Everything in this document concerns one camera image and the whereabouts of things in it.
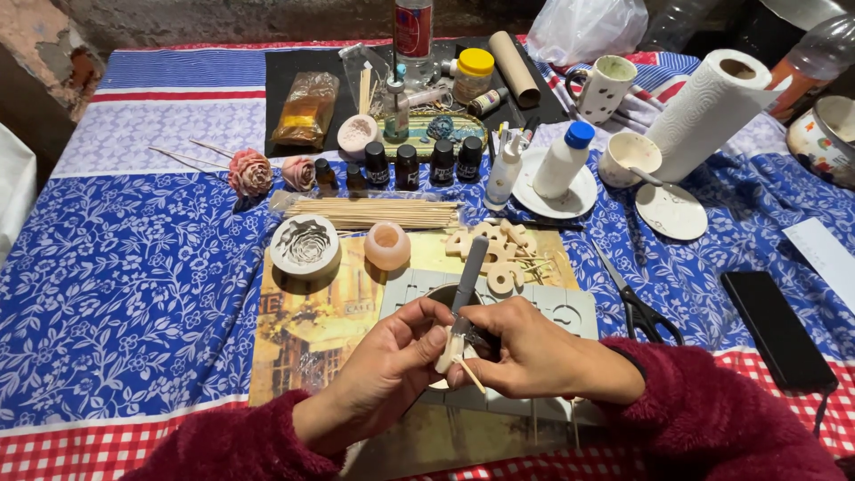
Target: maroon sweater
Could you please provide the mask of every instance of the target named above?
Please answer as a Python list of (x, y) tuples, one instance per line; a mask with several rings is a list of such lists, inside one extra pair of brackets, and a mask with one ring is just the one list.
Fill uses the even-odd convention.
[[(782, 400), (702, 349), (602, 342), (645, 376), (635, 403), (600, 406), (616, 434), (644, 451), (651, 479), (846, 479)], [(261, 407), (194, 414), (122, 479), (330, 479), (345, 454), (314, 454), (294, 435), (292, 408), (308, 396), (295, 390)]]

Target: yellow lid jar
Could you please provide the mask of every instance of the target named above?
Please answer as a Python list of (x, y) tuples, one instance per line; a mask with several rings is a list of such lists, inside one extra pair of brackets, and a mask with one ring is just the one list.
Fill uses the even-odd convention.
[(483, 49), (466, 49), (457, 59), (457, 75), (451, 93), (460, 104), (468, 104), (473, 99), (490, 90), (490, 79), (496, 61), (490, 52)]

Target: pink wax rose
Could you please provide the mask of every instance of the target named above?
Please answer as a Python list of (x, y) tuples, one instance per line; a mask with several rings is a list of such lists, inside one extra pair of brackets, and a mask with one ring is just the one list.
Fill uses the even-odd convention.
[(315, 162), (304, 156), (285, 157), (282, 161), (282, 178), (299, 192), (308, 192), (315, 183)]
[(256, 197), (273, 186), (270, 161), (253, 149), (237, 151), (228, 163), (228, 185), (238, 195)]

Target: yellow lid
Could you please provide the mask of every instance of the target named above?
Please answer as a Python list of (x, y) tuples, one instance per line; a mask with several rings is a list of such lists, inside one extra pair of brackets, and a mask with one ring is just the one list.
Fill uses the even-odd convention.
[(466, 75), (484, 77), (492, 74), (494, 63), (490, 52), (483, 49), (466, 49), (460, 52), (460, 58), (457, 59), (457, 69)]

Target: smartphone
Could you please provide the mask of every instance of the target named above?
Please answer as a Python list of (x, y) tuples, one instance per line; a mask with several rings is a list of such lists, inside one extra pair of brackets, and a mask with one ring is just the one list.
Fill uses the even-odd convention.
[(722, 284), (781, 390), (822, 392), (837, 377), (769, 272), (725, 272)]

